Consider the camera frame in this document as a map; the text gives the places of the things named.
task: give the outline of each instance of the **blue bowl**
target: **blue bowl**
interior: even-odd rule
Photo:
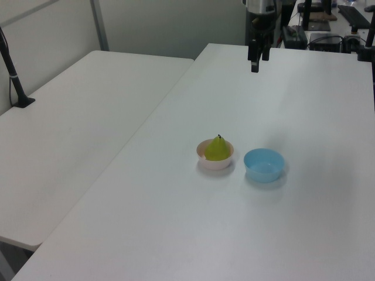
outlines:
[[[267,148],[249,151],[244,157],[244,163],[247,175],[260,183],[277,180],[285,165],[280,153]]]

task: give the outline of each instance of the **bowl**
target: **bowl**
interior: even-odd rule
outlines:
[[[225,141],[227,143],[227,146],[229,148],[230,156],[227,159],[221,160],[221,161],[210,161],[207,160],[206,157],[204,156],[204,151],[206,150],[207,145],[209,145],[213,139],[206,139],[204,142],[201,142],[197,146],[197,154],[199,158],[199,162],[202,164],[203,167],[209,169],[209,170],[221,170],[229,166],[232,156],[233,156],[233,145]]]
[[[244,157],[246,173],[260,183],[270,183],[279,178],[285,161],[280,153],[267,148],[249,151]]]

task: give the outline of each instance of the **keyboard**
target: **keyboard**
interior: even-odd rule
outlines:
[[[340,13],[344,16],[344,18],[350,23],[350,26],[355,25],[359,29],[370,28],[369,21],[365,19],[355,7],[343,5],[337,5],[337,7],[340,9]]]

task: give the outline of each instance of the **white bowl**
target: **white bowl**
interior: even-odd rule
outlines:
[[[206,157],[204,156],[204,151],[206,150],[207,145],[209,145],[213,139],[206,139],[204,142],[201,142],[197,146],[197,154],[199,158],[199,162],[202,164],[203,167],[209,169],[209,170],[221,170],[229,166],[232,156],[233,156],[233,145],[225,141],[227,143],[227,146],[229,148],[230,156],[227,159],[221,160],[221,161],[210,161],[207,160]]]

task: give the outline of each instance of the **black stand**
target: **black stand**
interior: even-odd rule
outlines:
[[[25,95],[25,92],[23,91],[23,88],[21,86],[21,82],[19,81],[16,69],[14,68],[11,55],[9,54],[9,49],[7,44],[5,43],[5,38],[3,38],[3,33],[0,28],[0,52],[1,56],[4,59],[6,68],[8,69],[9,77],[11,78],[14,88],[16,89],[17,95],[18,95],[18,102],[14,104],[14,107],[20,107],[25,108],[29,104],[33,103],[35,101],[34,98],[28,98]]]
[[[373,87],[374,87],[374,98],[375,98],[375,48],[373,47],[373,41],[375,36],[375,5],[365,7],[365,12],[372,12],[373,17],[371,19],[369,34],[367,35],[366,44],[360,46],[358,51],[358,61],[368,61],[372,64],[373,70]]]

